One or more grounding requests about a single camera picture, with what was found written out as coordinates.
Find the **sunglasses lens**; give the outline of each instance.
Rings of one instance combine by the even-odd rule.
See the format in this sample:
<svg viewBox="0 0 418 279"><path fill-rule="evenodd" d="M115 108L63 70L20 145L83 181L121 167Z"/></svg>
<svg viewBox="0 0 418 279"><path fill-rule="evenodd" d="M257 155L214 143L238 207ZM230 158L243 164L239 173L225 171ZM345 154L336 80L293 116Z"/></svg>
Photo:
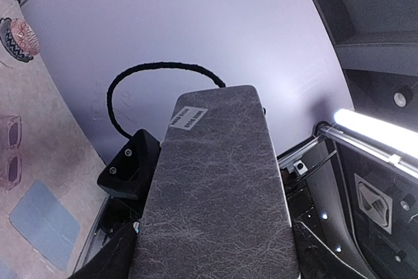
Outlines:
<svg viewBox="0 0 418 279"><path fill-rule="evenodd" d="M8 132L8 142L10 145L16 145L19 140L19 127L14 123Z"/></svg>
<svg viewBox="0 0 418 279"><path fill-rule="evenodd" d="M18 158L15 157L8 166L8 181L14 182L18 178Z"/></svg>

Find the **wire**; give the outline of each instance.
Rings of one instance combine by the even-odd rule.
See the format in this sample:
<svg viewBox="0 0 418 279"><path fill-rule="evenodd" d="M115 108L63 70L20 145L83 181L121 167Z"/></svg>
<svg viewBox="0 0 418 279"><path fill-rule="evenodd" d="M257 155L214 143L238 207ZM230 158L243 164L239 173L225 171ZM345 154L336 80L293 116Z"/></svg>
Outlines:
<svg viewBox="0 0 418 279"><path fill-rule="evenodd" d="M133 73L137 73L139 71L157 70L157 69L183 69L183 70L197 72L197 73L203 74L204 76L207 76L208 78L211 78L214 81L214 83L220 88L226 87L225 83L220 78L218 78L213 72L209 71L208 69L205 69L204 67L201 67L200 65L190 65L188 63L180 63L180 62L155 62L155 63L143 63L142 65L137 65L135 67L125 70L124 72L119 74L109 86L109 89L107 91L107 111L108 111L110 121L112 122L112 125L120 134L122 134L127 139L131 139L132 135L130 135L125 130L123 130L120 124L118 123L118 121L116 121L115 114L113 111L113 103L112 103L113 92L116 86L127 76Z"/></svg>
<svg viewBox="0 0 418 279"><path fill-rule="evenodd" d="M328 162L335 154L337 154L337 151L334 150L331 154L329 154L326 158L321 160L319 163L314 165L304 176L300 176L297 179L294 179L293 181L289 182L288 190L291 191L292 189L296 188L299 184L301 184L303 181L311 177L315 172L317 172L324 164Z"/></svg>

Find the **black cable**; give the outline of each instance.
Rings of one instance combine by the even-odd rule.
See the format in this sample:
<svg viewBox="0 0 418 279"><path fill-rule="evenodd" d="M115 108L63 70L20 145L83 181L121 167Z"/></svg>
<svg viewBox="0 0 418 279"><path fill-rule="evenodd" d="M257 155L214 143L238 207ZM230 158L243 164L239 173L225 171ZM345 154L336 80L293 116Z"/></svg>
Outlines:
<svg viewBox="0 0 418 279"><path fill-rule="evenodd" d="M113 92L115 90L115 87L127 76L137 73L139 71L145 71L145 70L157 70L157 69L183 69L183 70L189 70L193 72L197 72L200 74L203 74L207 76L208 78L211 78L214 83L219 86L220 88L224 88L226 85L225 83L218 78L213 72L209 71L208 69L205 69L204 67L201 67L200 65L190 65L188 63L180 63L180 62L155 62L155 63L143 63L142 65L137 65L135 67L129 68L119 74L111 83L109 86L109 89L107 91L107 111L109 114L110 121L112 122L112 125L115 127L116 130L120 134L122 134L127 139L132 138L132 135L130 135L128 132L122 129L122 127L119 125L119 123L116 121L115 114L113 111Z"/></svg>
<svg viewBox="0 0 418 279"><path fill-rule="evenodd" d="M306 179L308 179L309 177L311 177L315 172L317 172L335 154L337 154L337 151L336 150L334 150L331 154L329 154L326 158L324 158L323 160L321 160L319 163L317 163L316 165L314 165L310 170L308 170L308 172L305 175L300 176L299 178L294 179L293 181L290 181L289 184L288 184L288 188L287 189L289 191L291 191L294 188L296 188L299 184L301 184L303 181L305 181Z"/></svg>

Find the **white label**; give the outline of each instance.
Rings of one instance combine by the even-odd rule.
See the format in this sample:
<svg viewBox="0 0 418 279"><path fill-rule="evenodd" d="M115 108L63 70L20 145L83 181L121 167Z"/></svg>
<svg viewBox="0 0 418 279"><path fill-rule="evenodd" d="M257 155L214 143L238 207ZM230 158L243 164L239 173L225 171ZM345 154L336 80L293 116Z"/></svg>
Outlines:
<svg viewBox="0 0 418 279"><path fill-rule="evenodd" d="M169 127L176 127L183 130L192 130L206 114L208 109L185 106L171 119Z"/></svg>

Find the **fluorescent light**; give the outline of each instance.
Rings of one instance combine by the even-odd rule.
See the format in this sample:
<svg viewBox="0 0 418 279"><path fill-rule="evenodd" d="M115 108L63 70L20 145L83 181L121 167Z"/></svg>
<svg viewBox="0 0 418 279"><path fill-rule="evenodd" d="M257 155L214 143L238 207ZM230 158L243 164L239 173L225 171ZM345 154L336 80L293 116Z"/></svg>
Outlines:
<svg viewBox="0 0 418 279"><path fill-rule="evenodd" d="M416 132L346 109L336 112L334 119L343 127L418 158Z"/></svg>

